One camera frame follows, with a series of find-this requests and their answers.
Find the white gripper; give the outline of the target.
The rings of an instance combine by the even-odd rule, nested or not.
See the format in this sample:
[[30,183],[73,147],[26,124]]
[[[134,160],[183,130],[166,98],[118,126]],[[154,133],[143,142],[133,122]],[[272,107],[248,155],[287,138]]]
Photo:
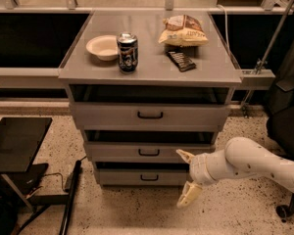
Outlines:
[[226,173],[224,151],[211,154],[193,154],[177,149],[180,157],[189,164],[190,176],[194,182],[186,181],[176,203],[178,208],[188,207],[202,192],[200,185],[208,186],[217,183]]

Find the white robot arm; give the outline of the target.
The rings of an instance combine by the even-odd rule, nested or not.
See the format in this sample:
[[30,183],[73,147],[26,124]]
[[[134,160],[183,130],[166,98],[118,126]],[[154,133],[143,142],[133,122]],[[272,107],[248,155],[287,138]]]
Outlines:
[[189,164],[192,179],[184,184],[176,204],[179,208],[189,206],[204,186],[222,179],[263,176],[294,194],[294,162],[271,153],[252,139],[234,137],[222,150],[210,154],[193,155],[181,149],[176,152]]

